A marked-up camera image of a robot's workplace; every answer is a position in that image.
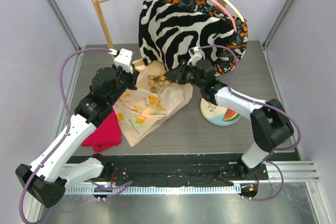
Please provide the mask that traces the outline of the brown longan bunch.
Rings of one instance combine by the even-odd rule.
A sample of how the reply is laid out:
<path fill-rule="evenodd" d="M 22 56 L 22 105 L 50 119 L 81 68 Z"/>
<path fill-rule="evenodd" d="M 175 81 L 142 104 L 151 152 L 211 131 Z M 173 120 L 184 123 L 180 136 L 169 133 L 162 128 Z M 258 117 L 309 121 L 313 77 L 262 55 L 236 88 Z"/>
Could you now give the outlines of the brown longan bunch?
<path fill-rule="evenodd" d="M 152 93 L 157 93 L 157 91 L 164 86 L 170 86 L 171 82 L 165 76 L 165 71 L 161 71 L 158 75 L 148 75 L 148 85 Z"/>

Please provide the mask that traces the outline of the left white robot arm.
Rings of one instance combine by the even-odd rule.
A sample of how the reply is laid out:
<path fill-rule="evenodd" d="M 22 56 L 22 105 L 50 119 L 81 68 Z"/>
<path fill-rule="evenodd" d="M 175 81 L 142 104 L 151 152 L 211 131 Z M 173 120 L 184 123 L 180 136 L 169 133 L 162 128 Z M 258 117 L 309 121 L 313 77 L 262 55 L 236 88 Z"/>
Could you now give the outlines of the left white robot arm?
<path fill-rule="evenodd" d="M 101 68 L 92 79 L 90 92 L 80 101 L 70 117 L 70 124 L 30 165 L 20 164 L 15 174 L 21 185 L 44 207 L 56 205 L 67 189 L 89 179 L 107 181 L 112 163 L 101 154 L 66 169 L 74 151 L 113 112 L 113 105 L 126 89 L 136 89 L 139 72 L 134 65 Z"/>

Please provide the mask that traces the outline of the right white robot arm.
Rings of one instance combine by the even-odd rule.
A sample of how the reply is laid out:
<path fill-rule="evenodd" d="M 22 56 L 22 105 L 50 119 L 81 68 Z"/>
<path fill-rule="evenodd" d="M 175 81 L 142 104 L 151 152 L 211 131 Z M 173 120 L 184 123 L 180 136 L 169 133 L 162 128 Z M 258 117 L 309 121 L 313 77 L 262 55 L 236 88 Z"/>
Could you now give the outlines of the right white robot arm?
<path fill-rule="evenodd" d="M 201 59 L 195 65 L 183 61 L 164 75 L 172 82 L 198 87 L 207 102 L 231 109 L 250 120 L 254 143 L 239 160 L 237 173 L 242 179 L 254 176 L 256 167 L 294 134 L 289 116 L 278 100 L 263 101 L 236 92 L 217 80 L 209 60 Z"/>

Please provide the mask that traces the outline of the watermelon slice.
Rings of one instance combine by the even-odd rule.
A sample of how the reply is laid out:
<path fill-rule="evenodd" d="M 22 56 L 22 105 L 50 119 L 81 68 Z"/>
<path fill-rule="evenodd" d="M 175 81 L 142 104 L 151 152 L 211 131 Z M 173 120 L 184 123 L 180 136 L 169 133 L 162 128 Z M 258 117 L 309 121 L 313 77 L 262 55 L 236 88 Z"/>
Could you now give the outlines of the watermelon slice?
<path fill-rule="evenodd" d="M 227 109 L 227 111 L 224 114 L 223 121 L 231 122 L 231 121 L 237 120 L 239 117 L 240 117 L 240 114 L 238 114 L 237 112 L 231 109 Z"/>

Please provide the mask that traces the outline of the banana print plastic bag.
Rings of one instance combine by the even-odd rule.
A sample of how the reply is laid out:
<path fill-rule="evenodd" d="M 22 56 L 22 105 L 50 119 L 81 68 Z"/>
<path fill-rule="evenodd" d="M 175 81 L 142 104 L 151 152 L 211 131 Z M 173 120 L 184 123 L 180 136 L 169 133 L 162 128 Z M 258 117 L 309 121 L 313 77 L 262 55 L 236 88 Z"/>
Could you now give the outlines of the banana print plastic bag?
<path fill-rule="evenodd" d="M 136 70 L 140 72 L 137 89 L 127 89 L 113 106 L 120 130 L 131 147 L 187 105 L 193 93 L 190 84 L 176 83 L 152 93 L 148 85 L 148 75 L 158 75 L 165 71 L 161 62 L 154 61 L 148 66 L 139 66 Z"/>

